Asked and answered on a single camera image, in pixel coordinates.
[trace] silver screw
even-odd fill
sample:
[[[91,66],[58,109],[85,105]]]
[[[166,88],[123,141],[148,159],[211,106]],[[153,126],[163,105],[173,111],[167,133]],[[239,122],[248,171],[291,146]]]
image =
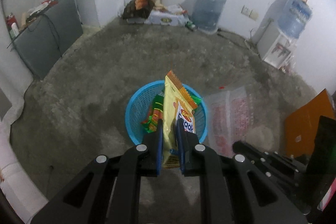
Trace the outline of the silver screw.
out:
[[[145,144],[139,144],[136,146],[136,149],[139,151],[139,152],[144,152],[147,150],[147,146]]]
[[[205,150],[205,146],[202,144],[196,144],[195,149],[196,151],[203,152]]]
[[[99,163],[99,164],[102,164],[102,163],[104,163],[105,161],[107,161],[107,158],[106,158],[106,156],[104,156],[104,155],[100,155],[100,156],[98,156],[98,157],[96,158],[96,162]]]
[[[238,162],[243,162],[245,160],[245,157],[241,154],[238,154],[235,156],[235,160]]]

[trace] red oval logo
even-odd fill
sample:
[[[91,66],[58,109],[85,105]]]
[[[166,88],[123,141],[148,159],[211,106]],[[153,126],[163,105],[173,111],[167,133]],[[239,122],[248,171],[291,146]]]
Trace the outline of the red oval logo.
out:
[[[191,122],[189,114],[184,109],[181,109],[181,114],[188,122]]]

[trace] blue water jug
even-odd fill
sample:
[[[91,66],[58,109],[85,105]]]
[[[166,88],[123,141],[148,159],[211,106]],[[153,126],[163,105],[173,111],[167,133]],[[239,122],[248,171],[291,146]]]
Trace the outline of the blue water jug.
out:
[[[278,26],[285,35],[298,39],[311,19],[312,11],[302,0],[287,0],[278,19]]]
[[[192,21],[200,31],[207,34],[216,33],[225,3],[226,0],[196,0]]]

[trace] gray floor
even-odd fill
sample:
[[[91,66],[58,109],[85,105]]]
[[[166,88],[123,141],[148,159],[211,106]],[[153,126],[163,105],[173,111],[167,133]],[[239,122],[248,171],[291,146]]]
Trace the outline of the gray floor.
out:
[[[128,100],[170,69],[202,96],[250,79],[255,119],[248,140],[283,150],[284,119],[315,94],[300,78],[260,61],[240,37],[226,35],[240,46],[185,28],[117,22],[79,39],[26,92],[11,132],[23,168],[50,199],[97,155],[123,154],[132,146],[124,125]],[[139,223],[200,223],[198,184],[178,170],[142,179]]]

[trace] orange box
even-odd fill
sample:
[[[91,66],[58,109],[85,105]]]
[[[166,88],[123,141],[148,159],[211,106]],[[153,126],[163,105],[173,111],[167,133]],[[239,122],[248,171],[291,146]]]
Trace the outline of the orange box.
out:
[[[335,119],[334,110],[324,89],[308,104],[299,108],[285,120],[286,155],[311,155],[320,116]]]

